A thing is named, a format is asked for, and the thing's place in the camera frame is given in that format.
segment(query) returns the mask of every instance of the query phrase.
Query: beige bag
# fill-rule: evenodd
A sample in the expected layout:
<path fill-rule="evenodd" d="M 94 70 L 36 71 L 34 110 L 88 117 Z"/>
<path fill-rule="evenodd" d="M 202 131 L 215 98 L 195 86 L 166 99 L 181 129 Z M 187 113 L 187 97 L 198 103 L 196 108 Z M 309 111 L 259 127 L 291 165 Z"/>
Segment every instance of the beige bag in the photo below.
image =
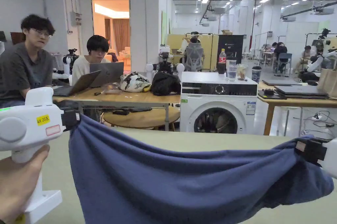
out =
<path fill-rule="evenodd" d="M 322 69 L 317 89 L 324 91 L 331 99 L 337 99 L 337 71 Z"/>

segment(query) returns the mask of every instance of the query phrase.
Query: black backpack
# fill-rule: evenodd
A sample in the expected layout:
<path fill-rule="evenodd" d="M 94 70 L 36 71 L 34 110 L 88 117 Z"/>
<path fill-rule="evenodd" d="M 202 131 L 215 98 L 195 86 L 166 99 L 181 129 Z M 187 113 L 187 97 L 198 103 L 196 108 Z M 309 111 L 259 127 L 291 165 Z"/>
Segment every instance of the black backpack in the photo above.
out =
<path fill-rule="evenodd" d="M 168 96 L 172 92 L 180 94 L 180 88 L 180 80 L 177 76 L 159 71 L 153 78 L 151 92 L 155 96 Z"/>

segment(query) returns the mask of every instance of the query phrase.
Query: man with glasses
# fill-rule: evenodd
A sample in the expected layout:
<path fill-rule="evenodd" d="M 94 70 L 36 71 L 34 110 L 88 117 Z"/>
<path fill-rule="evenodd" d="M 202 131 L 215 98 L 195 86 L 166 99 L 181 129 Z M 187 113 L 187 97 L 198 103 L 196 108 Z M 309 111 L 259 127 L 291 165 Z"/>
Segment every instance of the man with glasses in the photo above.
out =
<path fill-rule="evenodd" d="M 52 85 L 53 57 L 43 47 L 55 29 L 49 19 L 29 15 L 21 22 L 25 42 L 0 56 L 0 108 L 25 104 L 30 89 Z"/>
<path fill-rule="evenodd" d="M 75 60 L 72 67 L 72 85 L 74 85 L 79 78 L 90 73 L 90 64 L 92 63 L 110 63 L 104 56 L 109 51 L 108 40 L 102 36 L 94 35 L 88 39 L 87 42 L 88 55 L 80 56 Z"/>

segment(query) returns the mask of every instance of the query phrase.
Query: cardboard box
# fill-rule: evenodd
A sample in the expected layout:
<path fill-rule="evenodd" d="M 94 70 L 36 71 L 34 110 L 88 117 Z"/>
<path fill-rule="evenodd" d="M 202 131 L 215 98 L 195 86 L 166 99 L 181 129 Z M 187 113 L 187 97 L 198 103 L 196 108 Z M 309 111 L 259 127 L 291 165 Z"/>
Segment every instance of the cardboard box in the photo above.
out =
<path fill-rule="evenodd" d="M 223 35 L 233 35 L 233 32 L 231 32 L 230 30 L 222 30 L 222 34 Z"/>

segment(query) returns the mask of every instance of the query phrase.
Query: yellow label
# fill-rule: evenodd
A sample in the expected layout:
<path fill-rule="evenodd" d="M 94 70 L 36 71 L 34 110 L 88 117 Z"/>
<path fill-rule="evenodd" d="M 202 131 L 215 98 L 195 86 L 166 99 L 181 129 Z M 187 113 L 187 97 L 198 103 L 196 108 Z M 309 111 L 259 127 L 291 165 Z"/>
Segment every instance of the yellow label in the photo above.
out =
<path fill-rule="evenodd" d="M 25 224 L 26 223 L 26 217 L 24 214 L 21 214 L 18 216 L 14 222 L 14 224 Z"/>
<path fill-rule="evenodd" d="M 43 115 L 43 116 L 37 117 L 37 123 L 38 123 L 38 126 L 43 126 L 45 124 L 50 123 L 49 115 Z"/>

